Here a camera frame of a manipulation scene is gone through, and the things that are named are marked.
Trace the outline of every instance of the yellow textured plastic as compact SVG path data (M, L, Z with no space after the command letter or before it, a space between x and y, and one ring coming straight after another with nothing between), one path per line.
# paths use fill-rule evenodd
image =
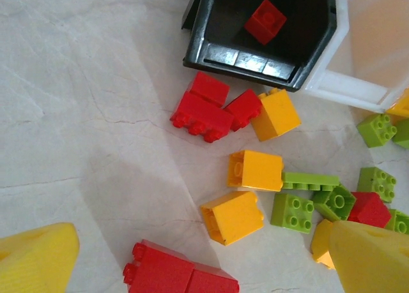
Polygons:
M231 192L200 207L210 238L223 245L263 227L263 213L252 192Z
M78 252L77 233L70 223L0 239L0 292L63 293Z
M329 269L335 269L329 253L331 229L332 222L328 220L318 224L311 243L311 251L315 262L325 264Z
M301 124L286 90L273 89L270 95L259 95L263 108L251 125L260 141L278 137Z
M283 168L280 156L239 151L230 155L228 186L279 192L282 188Z
M395 105L387 113L396 116L409 117L409 88L407 88Z
M330 254L346 293L409 292L409 236L337 221Z

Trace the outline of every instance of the yellow building block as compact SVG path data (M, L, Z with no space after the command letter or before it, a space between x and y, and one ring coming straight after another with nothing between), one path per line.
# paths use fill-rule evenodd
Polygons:
M407 88L400 99L397 100L386 113L394 114L395 116L409 117L409 88Z
M330 254L346 293L409 292L409 236L334 222Z
M200 206L211 239L223 245L263 228L263 213L252 192L231 192Z
M239 151L230 155L228 186L281 191L282 158L257 151Z
M0 292L64 292L78 252L77 233L70 223L0 239Z
M328 220L318 224L311 243L311 251L315 262L322 263L329 269L335 269L329 252L331 229L332 222Z
M263 108L251 125L260 141L283 135L301 125L301 120L286 90L272 89L270 95L259 95Z

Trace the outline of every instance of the red building block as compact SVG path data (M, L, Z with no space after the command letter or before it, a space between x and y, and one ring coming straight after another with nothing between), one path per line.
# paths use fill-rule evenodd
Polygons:
M194 264L181 253L147 240L136 243L134 262L128 263L123 276L129 293L184 293Z
M375 192L353 192L357 201L352 208L348 221L385 228L392 215L387 206Z
M233 119L230 113L190 92L185 92L171 117L173 126L186 127L191 135L203 135L204 140L209 143L225 137Z
M186 293L238 293L238 281L222 269L195 263Z
M258 117L261 113L262 107L263 104L256 93L254 93L253 90L248 89L227 105L224 110L235 117L231 129L237 131L250 124L250 119Z
M199 72L189 87L192 94L198 95L202 99L216 105L218 108L223 107L228 97L230 87L213 77Z
M244 28L250 32L257 41L266 45L277 36L277 33L279 33L286 21L287 18L284 14L270 1L264 0L261 6L244 25Z

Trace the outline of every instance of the lime green brick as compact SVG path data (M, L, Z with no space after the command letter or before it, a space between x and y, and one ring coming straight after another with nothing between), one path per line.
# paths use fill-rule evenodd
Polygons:
M332 222L346 221L357 199L343 185L332 191L315 192L313 202L315 210Z
M283 189L332 191L339 185L338 176L283 172Z
M389 209L392 215L386 229L409 235L409 216L396 209Z
M311 200L290 194L276 194L270 223L309 234L313 211L314 204Z
M392 202L395 197L396 179L377 167L363 167L360 170L358 192L376 192L384 202Z
M373 114L359 123L357 128L367 147L384 146L397 132L387 114Z
M397 133L392 141L403 148L409 149L409 119L398 122L395 127Z

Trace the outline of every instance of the white plastic container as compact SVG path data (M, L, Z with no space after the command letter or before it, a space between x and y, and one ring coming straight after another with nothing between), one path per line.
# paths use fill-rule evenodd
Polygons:
M303 92L385 112L409 87L409 0L337 0L337 21Z

